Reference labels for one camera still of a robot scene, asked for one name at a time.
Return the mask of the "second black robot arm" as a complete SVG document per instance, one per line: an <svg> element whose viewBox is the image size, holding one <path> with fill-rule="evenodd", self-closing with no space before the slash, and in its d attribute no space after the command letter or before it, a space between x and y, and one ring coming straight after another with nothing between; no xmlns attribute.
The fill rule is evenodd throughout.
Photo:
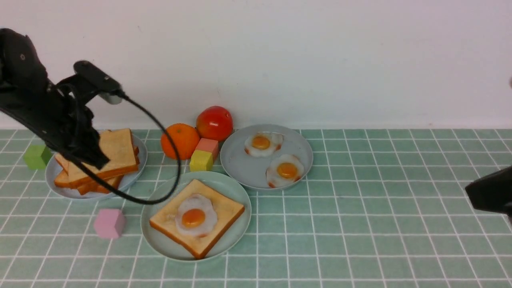
<svg viewBox="0 0 512 288"><path fill-rule="evenodd" d="M509 166L481 177L465 187L476 210L512 216L512 168Z"/></svg>

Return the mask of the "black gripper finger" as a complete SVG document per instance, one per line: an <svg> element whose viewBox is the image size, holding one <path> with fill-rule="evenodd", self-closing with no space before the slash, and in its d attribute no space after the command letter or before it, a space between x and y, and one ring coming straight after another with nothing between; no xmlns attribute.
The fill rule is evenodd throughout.
<svg viewBox="0 0 512 288"><path fill-rule="evenodd" d="M80 134L78 136L76 157L98 170L110 162L110 159L100 148L99 134Z"/></svg>

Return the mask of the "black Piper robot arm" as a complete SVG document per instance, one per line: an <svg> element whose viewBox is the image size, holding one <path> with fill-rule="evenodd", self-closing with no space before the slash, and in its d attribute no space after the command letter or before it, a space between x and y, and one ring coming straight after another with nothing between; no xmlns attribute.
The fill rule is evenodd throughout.
<svg viewBox="0 0 512 288"><path fill-rule="evenodd" d="M57 84L27 35L1 29L1 112L16 120L52 150L95 168L109 159L87 103L101 91L78 72Z"/></svg>

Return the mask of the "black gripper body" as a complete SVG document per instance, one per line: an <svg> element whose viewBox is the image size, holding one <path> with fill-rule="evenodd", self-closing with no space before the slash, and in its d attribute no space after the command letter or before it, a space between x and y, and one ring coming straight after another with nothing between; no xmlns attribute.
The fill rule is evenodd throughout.
<svg viewBox="0 0 512 288"><path fill-rule="evenodd" d="M78 136L96 134L92 111L82 100L51 87L39 94L1 84L1 111L40 137L52 150L76 157Z"/></svg>

